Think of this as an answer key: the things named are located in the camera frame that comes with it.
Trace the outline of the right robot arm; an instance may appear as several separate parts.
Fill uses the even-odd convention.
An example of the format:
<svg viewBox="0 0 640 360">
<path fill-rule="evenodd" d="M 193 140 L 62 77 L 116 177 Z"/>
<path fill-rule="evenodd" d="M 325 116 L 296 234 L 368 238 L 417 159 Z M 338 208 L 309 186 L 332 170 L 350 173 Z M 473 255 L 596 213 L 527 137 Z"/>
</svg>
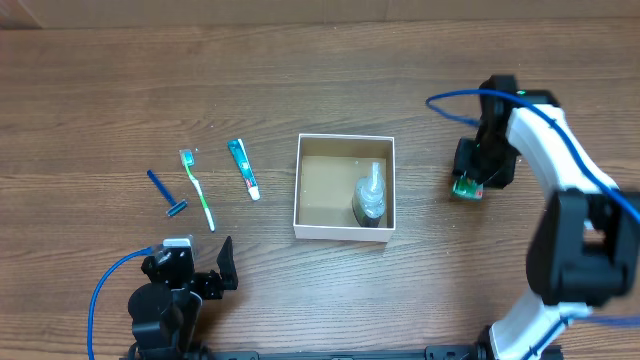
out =
<svg viewBox="0 0 640 360">
<path fill-rule="evenodd" d="M 527 290 L 466 356 L 559 359 L 550 344 L 634 284 L 639 195 L 621 191 L 589 158 L 550 91 L 521 90 L 514 76 L 493 75 L 473 93 L 481 117 L 475 137 L 458 143 L 453 195 L 478 200 L 486 188 L 506 187 L 524 157 L 546 209 L 526 257 Z"/>
</svg>

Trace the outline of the blue disposable razor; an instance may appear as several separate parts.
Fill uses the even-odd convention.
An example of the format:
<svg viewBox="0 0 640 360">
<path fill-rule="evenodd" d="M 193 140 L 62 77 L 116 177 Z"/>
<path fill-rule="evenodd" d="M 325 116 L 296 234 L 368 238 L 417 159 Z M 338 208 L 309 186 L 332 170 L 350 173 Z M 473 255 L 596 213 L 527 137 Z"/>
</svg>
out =
<svg viewBox="0 0 640 360">
<path fill-rule="evenodd" d="M 172 194 L 169 192 L 167 187 L 160 181 L 160 179 L 155 175 L 152 170 L 147 171 L 147 176 L 154 183 L 158 191 L 161 195 L 166 199 L 169 203 L 170 207 L 166 211 L 168 217 L 174 217 L 183 211 L 187 206 L 187 202 L 185 200 L 176 201 Z"/>
</svg>

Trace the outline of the clear dark liquid bottle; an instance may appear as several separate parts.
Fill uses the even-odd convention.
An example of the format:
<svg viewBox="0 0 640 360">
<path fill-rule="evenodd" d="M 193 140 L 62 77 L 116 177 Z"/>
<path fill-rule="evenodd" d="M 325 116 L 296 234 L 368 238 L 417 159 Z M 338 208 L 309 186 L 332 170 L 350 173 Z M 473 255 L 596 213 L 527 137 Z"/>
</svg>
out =
<svg viewBox="0 0 640 360">
<path fill-rule="evenodd" d="M 373 162 L 370 174 L 356 182 L 352 210 L 361 227 L 377 228 L 379 226 L 386 212 L 385 181 L 379 162 Z"/>
</svg>

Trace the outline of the green white toothbrush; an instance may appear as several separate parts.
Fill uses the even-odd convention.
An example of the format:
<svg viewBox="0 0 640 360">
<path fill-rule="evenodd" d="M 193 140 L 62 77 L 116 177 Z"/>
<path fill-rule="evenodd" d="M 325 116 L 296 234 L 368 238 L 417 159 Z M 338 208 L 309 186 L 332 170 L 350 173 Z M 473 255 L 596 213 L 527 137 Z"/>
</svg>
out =
<svg viewBox="0 0 640 360">
<path fill-rule="evenodd" d="M 209 205 L 206 201 L 206 198 L 204 196 L 204 193 L 202 191 L 202 187 L 201 184 L 199 182 L 199 180 L 193 175 L 192 171 L 191 171 L 191 167 L 195 164 L 195 158 L 193 156 L 193 153 L 190 149 L 181 149 L 179 151 L 180 154 L 180 160 L 181 163 L 183 165 L 183 167 L 185 168 L 186 174 L 190 180 L 190 182 L 192 183 L 192 185 L 194 186 L 198 197 L 200 199 L 204 214 L 205 214 L 205 218 L 207 221 L 207 225 L 208 228 L 211 232 L 214 232 L 216 230 L 216 226 L 215 226 L 215 222 L 213 219 L 213 214 L 211 212 L 211 209 L 209 208 Z"/>
</svg>

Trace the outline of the green white soap packet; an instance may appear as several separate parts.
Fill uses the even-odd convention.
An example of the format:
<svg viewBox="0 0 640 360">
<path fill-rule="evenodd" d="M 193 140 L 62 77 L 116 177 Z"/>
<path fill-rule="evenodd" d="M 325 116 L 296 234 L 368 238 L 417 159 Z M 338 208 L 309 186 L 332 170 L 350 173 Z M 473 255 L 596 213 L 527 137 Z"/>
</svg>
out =
<svg viewBox="0 0 640 360">
<path fill-rule="evenodd" d="M 454 180 L 451 194 L 459 199 L 480 201 L 483 198 L 483 185 L 466 176 Z"/>
</svg>

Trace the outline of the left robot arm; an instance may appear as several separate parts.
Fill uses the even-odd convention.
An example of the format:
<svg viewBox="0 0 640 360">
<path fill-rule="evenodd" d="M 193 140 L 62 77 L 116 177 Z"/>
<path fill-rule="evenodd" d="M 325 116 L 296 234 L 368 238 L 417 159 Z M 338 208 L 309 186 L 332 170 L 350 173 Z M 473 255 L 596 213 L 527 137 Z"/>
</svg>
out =
<svg viewBox="0 0 640 360">
<path fill-rule="evenodd" d="M 207 346 L 193 337 L 202 305 L 220 300 L 238 287 L 233 242 L 228 237 L 217 270 L 197 272 L 190 237 L 165 239 L 141 265 L 149 282 L 129 298 L 135 343 L 130 359 L 213 359 Z"/>
</svg>

